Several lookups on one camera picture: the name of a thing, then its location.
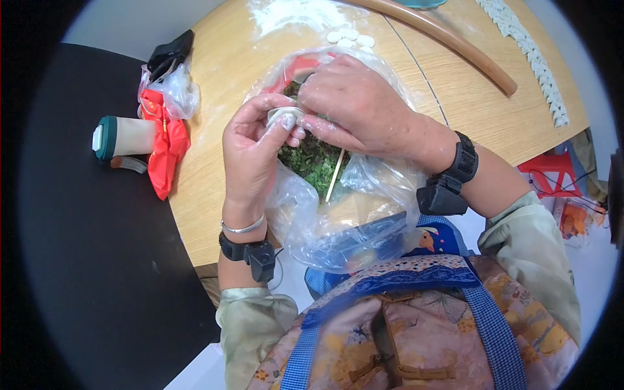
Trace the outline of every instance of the chopstick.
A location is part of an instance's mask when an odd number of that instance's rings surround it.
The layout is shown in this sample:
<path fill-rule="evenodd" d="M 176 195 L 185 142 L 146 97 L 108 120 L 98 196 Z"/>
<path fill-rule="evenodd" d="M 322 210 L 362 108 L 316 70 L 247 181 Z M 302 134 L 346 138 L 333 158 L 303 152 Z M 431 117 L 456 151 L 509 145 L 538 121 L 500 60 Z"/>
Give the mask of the chopstick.
<path fill-rule="evenodd" d="M 338 163 L 336 164 L 336 169 L 334 169 L 334 176 L 331 178 L 331 184 L 329 185 L 329 190 L 327 191 L 327 196 L 325 197 L 325 202 L 329 202 L 329 197 L 331 196 L 331 192 L 334 190 L 334 184 L 336 184 L 336 177 L 338 177 L 338 171 L 340 170 L 340 165 L 343 163 L 344 157 L 344 149 L 340 150 L 340 157 L 338 157 Z"/>

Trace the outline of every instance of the silver bracelet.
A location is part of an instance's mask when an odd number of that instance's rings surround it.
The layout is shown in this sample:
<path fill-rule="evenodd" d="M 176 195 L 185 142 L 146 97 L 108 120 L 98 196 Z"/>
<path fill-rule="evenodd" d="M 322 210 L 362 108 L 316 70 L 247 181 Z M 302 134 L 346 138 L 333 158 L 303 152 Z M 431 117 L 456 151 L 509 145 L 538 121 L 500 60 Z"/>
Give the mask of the silver bracelet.
<path fill-rule="evenodd" d="M 260 219 L 248 228 L 230 229 L 227 226 L 225 226 L 225 224 L 223 223 L 223 220 L 221 220 L 221 227 L 223 228 L 223 230 L 225 230 L 226 232 L 230 232 L 230 233 L 249 233 L 250 231 L 255 230 L 258 226 L 262 225 L 262 222 L 264 220 L 265 220 L 265 215 L 263 213 Z"/>

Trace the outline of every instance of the blue lace trim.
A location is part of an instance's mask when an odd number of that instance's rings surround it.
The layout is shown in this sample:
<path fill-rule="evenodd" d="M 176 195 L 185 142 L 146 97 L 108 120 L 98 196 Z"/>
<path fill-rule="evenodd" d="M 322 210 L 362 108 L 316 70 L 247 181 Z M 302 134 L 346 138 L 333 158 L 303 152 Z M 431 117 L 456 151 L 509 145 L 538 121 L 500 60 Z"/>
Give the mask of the blue lace trim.
<path fill-rule="evenodd" d="M 448 268 L 434 265 L 424 271 L 390 271 L 380 276 L 369 276 L 357 282 L 349 291 L 334 297 L 323 307 L 312 309 L 303 320 L 301 329 L 315 328 L 349 308 L 366 296 L 395 291 L 416 291 L 438 288 L 478 287 L 481 281 L 469 267 Z"/>

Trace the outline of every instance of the wooden table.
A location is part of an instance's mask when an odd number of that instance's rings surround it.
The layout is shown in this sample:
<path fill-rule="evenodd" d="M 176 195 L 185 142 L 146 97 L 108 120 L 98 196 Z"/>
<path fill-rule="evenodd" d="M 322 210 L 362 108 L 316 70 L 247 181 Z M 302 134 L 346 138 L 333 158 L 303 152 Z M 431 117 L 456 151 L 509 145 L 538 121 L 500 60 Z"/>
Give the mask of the wooden table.
<path fill-rule="evenodd" d="M 338 29 L 315 31 L 305 24 L 285 24 L 267 33 L 270 23 L 260 17 L 256 20 L 254 12 L 261 9 L 261 3 L 271 1 L 228 0 L 193 27 L 191 77 L 200 86 L 201 106 L 188 121 L 192 146 L 178 167 L 170 204 L 195 266 L 218 260 L 217 236 L 225 196 L 221 136 L 226 124 L 267 68 L 293 51 L 326 46 L 327 33 Z M 287 0 L 279 1 L 292 5 Z M 375 38 L 373 51 L 387 60 L 407 84 L 419 112 L 461 131 L 512 165 L 588 127 L 570 71 L 522 0 L 507 0 L 507 4 L 546 58 L 567 107 L 570 125 L 553 126 L 549 105 L 526 57 L 511 37 L 502 37 L 474 0 L 449 0 L 427 14 L 452 26 L 498 63 L 518 84 L 512 97 L 505 96 L 479 70 L 433 38 L 382 14 L 335 4 L 337 15 L 362 34 Z"/>

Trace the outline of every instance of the clear plastic bag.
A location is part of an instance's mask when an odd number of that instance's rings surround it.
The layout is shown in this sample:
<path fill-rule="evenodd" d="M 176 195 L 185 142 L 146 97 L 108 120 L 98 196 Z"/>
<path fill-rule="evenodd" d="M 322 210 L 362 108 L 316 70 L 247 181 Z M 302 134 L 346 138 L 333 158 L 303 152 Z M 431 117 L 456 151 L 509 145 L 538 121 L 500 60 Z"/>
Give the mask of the clear plastic bag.
<path fill-rule="evenodd" d="M 350 54 L 382 75 L 412 110 L 412 97 L 392 67 L 380 57 L 343 47 L 295 52 L 271 67 L 245 100 L 281 93 L 298 75 L 337 55 Z M 412 162 L 351 154 L 328 203 L 278 162 L 275 186 L 266 200 L 269 228 L 282 247 L 304 265 L 332 273 L 358 271 L 375 261 L 411 251 L 420 212 L 416 190 L 426 176 Z"/>
<path fill-rule="evenodd" d="M 192 82 L 189 76 L 190 61 L 178 65 L 178 67 L 165 79 L 159 82 L 149 82 L 150 72 L 147 66 L 141 66 L 143 74 L 139 84 L 138 100 L 141 103 L 141 93 L 145 88 L 162 93 L 163 101 L 172 120 L 191 119 L 199 107 L 199 85 Z"/>

